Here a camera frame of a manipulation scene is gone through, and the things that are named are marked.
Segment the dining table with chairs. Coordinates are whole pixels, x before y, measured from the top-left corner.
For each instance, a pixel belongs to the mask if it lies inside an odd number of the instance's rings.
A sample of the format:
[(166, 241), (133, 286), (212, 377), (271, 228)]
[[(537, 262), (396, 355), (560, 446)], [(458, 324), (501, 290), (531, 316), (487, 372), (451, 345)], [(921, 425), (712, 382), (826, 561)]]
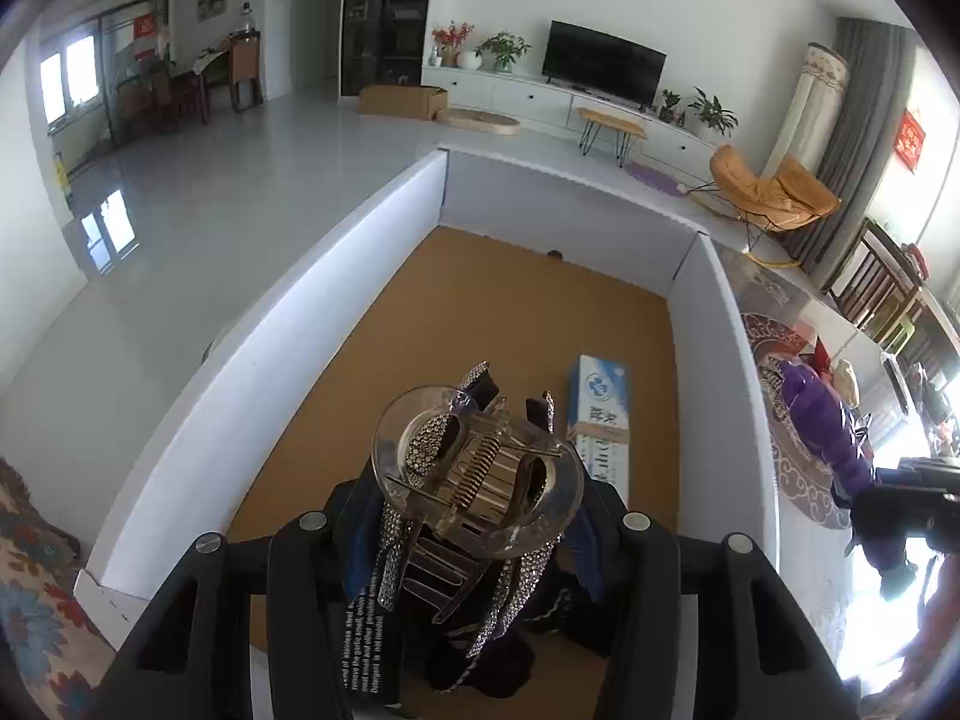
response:
[(172, 71), (171, 60), (148, 57), (135, 75), (117, 83), (117, 106), (127, 119), (153, 115), (156, 121), (177, 124), (181, 117), (197, 115), (202, 124), (208, 124), (213, 91), (226, 89), (235, 114), (260, 107), (265, 103), (260, 44), (258, 29), (231, 32), (178, 73)]

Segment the wooden side chair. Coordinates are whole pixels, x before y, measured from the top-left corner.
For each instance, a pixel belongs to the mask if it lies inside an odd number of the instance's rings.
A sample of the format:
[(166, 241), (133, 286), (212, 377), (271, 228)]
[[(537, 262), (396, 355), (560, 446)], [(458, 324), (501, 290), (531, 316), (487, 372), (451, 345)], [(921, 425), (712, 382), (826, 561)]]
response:
[(841, 317), (884, 344), (910, 315), (927, 277), (928, 264), (916, 245), (895, 242), (880, 224), (866, 218), (827, 278), (823, 294)]

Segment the cream towel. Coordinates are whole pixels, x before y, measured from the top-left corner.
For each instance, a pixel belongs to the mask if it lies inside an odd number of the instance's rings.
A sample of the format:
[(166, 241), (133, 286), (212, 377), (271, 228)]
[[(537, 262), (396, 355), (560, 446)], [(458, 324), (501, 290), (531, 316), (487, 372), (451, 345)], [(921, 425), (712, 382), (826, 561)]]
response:
[(854, 366), (847, 359), (837, 359), (832, 367), (832, 385), (851, 410), (861, 403), (861, 392)]

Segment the green potted plant right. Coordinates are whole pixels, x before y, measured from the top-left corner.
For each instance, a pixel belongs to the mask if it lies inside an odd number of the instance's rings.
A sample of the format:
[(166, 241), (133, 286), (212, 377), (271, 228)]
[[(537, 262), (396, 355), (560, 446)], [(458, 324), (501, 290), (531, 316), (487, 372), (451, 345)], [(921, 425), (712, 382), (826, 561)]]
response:
[(695, 94), (686, 109), (693, 112), (701, 128), (723, 137), (736, 132), (740, 125), (739, 117), (731, 109), (727, 109), (718, 96), (711, 96), (699, 86), (695, 88)]

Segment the white tv cabinet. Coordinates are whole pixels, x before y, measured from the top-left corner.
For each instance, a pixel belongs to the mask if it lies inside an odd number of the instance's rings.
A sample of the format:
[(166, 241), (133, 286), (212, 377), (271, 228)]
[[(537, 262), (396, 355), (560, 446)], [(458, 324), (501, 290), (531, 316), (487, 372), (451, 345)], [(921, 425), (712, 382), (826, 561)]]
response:
[(579, 140), (584, 133), (587, 122), (581, 109), (630, 121), (644, 132), (644, 138), (633, 140), (630, 158), (640, 158), (658, 169), (672, 171), (681, 179), (698, 182), (711, 179), (709, 160), (716, 145), (680, 127), (664, 124), (652, 115), (602, 101), (590, 94), (509, 73), (449, 67), (425, 68), (421, 72), (421, 83), (444, 88), (454, 107), (509, 115), (523, 127), (567, 140)]

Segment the black odor removing bar box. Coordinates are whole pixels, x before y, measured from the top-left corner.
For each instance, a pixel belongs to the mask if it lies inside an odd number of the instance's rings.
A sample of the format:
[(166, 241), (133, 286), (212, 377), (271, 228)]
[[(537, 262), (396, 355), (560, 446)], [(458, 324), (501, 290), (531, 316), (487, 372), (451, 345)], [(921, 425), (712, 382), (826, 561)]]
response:
[(400, 634), (390, 611), (379, 605), (371, 580), (345, 608), (342, 679), (353, 702), (398, 706), (402, 699)]

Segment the red flower vase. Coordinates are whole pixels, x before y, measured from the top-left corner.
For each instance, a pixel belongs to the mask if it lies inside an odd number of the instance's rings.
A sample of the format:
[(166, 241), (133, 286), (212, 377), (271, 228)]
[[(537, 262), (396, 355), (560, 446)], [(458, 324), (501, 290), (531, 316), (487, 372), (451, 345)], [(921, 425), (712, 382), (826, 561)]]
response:
[(475, 26), (469, 21), (449, 21), (448, 26), (435, 26), (431, 30), (434, 47), (438, 49), (439, 62), (443, 67), (455, 66), (455, 57), (474, 29)]

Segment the black flat television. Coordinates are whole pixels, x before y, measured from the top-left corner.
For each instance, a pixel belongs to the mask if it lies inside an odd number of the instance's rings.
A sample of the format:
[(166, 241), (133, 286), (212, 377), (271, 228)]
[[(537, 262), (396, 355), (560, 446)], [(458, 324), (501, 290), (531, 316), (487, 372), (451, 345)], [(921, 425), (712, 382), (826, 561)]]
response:
[(665, 55), (658, 50), (607, 32), (553, 20), (542, 75), (551, 82), (568, 82), (638, 106), (651, 106), (664, 65)]

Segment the purple butterfly toy wand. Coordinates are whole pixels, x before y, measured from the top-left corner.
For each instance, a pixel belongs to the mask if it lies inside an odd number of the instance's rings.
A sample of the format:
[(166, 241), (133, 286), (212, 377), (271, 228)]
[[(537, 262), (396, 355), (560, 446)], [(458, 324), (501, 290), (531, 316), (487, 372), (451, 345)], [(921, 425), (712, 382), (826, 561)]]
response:
[(805, 362), (785, 359), (779, 372), (781, 396), (797, 435), (811, 456), (830, 468), (835, 504), (850, 511), (856, 497), (874, 481), (869, 427)]

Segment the orange lounge chair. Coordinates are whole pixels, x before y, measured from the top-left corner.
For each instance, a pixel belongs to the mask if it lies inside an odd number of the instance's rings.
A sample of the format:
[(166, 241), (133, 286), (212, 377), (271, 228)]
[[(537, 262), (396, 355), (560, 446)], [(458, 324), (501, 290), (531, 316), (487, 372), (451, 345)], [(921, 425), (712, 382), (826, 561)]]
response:
[(723, 220), (745, 226), (745, 255), (770, 270), (797, 268), (794, 259), (760, 259), (755, 247), (763, 236), (811, 226), (833, 215), (839, 198), (794, 156), (784, 156), (771, 177), (758, 177), (732, 145), (725, 143), (709, 158), (711, 179), (688, 187), (682, 195)]

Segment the brown cardboard box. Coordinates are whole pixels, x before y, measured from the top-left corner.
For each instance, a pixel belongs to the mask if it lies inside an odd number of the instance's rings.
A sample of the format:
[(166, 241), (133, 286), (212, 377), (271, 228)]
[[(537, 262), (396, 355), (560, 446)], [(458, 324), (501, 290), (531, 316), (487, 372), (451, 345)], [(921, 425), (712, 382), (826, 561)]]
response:
[(449, 94), (439, 86), (370, 85), (358, 96), (358, 112), (432, 121), (449, 104)]

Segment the clear rhinestone hair claw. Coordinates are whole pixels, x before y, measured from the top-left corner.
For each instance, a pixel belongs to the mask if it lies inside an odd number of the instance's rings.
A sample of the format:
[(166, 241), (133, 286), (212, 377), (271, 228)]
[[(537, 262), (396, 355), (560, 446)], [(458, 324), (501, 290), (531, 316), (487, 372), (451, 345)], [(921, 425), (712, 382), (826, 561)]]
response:
[(514, 626), (583, 502), (553, 403), (509, 411), (488, 364), (397, 397), (373, 439), (382, 518), (371, 590), (405, 667), (438, 694), (511, 697), (535, 655)]

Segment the black velvet scrunchie with pearls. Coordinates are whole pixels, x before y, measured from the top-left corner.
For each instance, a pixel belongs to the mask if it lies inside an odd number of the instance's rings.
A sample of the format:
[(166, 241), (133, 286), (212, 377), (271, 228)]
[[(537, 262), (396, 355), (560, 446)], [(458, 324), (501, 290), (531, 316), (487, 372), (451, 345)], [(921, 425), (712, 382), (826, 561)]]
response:
[(620, 576), (591, 562), (574, 572), (573, 553), (554, 554), (540, 575), (517, 573), (514, 595), (501, 608), (500, 631), (483, 631), (480, 606), (471, 601), (443, 626), (416, 634), (405, 665), (434, 692), (472, 688), (490, 699), (509, 699), (532, 678), (534, 645), (550, 637), (605, 658), (622, 621)]

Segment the dark display cabinet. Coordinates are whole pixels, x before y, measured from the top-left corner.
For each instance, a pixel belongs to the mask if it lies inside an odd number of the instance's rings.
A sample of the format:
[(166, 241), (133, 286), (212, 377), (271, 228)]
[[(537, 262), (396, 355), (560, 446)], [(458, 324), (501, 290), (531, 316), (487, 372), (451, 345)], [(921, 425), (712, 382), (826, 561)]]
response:
[(370, 85), (420, 85), (429, 1), (342, 0), (342, 96)]

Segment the green potted plant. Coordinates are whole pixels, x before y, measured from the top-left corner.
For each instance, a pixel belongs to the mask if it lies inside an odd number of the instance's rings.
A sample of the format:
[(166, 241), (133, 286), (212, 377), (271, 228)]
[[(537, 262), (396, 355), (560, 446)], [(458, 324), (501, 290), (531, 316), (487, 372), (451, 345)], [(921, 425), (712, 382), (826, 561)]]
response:
[(699, 86), (695, 88), (695, 94), (686, 109), (693, 112), (701, 128), (723, 137), (736, 132), (740, 125), (739, 117), (731, 109), (727, 109), (718, 96), (711, 96)]
[(493, 59), (493, 70), (496, 73), (511, 73), (517, 60), (529, 54), (530, 43), (523, 36), (512, 32), (500, 31), (487, 37), (478, 50)]

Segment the white cardboard storage box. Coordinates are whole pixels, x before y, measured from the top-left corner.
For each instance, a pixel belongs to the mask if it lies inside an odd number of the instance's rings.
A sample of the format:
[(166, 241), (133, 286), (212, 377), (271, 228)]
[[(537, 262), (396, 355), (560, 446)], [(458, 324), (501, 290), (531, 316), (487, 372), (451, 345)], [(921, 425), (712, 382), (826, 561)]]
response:
[(781, 717), (765, 408), (715, 244), (649, 206), (452, 149), (291, 266), (149, 439), (91, 558), (98, 585), (143, 601), (94, 715), (251, 717), (254, 605), (274, 717), (391, 710), (353, 702), (342, 679), (340, 516), (355, 481), (374, 478), (379, 418), (484, 362), (513, 415), (550, 398), (551, 430), (574, 450), (579, 355), (628, 379), (612, 652), (537, 642), (509, 699), (438, 694), (402, 658), (398, 705), (431, 718)]

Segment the red packet bag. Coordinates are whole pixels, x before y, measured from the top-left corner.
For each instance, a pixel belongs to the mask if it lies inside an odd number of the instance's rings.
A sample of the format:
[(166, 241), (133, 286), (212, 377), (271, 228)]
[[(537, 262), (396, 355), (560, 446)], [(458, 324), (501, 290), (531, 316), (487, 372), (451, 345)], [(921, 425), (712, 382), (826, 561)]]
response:
[(817, 340), (817, 343), (814, 346), (814, 352), (811, 356), (811, 362), (809, 362), (809, 366), (811, 366), (819, 376), (828, 374), (830, 369), (832, 369), (832, 358), (830, 358), (830, 355), (828, 355), (827, 348), (825, 348), (825, 344), (822, 343), (822, 340)]

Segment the small wooden bench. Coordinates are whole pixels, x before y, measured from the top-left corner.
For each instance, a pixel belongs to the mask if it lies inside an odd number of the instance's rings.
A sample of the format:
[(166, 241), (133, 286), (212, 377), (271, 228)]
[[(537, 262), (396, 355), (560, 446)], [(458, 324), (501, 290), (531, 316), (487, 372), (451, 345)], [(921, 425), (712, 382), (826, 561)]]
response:
[(583, 119), (583, 132), (579, 137), (579, 153), (587, 156), (590, 150), (594, 148), (597, 138), (602, 132), (610, 132), (613, 135), (613, 156), (617, 166), (623, 167), (630, 158), (633, 146), (638, 142), (646, 140), (646, 130), (628, 119), (615, 117), (615, 115), (604, 114), (600, 110), (587, 109), (587, 107), (578, 107), (576, 109), (579, 117)]

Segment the blue white ointment box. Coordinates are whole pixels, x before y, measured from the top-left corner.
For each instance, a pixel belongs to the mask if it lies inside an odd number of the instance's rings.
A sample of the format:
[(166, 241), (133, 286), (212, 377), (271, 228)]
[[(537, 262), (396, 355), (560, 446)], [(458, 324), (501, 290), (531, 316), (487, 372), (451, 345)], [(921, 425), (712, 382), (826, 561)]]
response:
[(566, 438), (587, 474), (630, 502), (630, 398), (626, 369), (615, 361), (579, 355), (568, 383)]

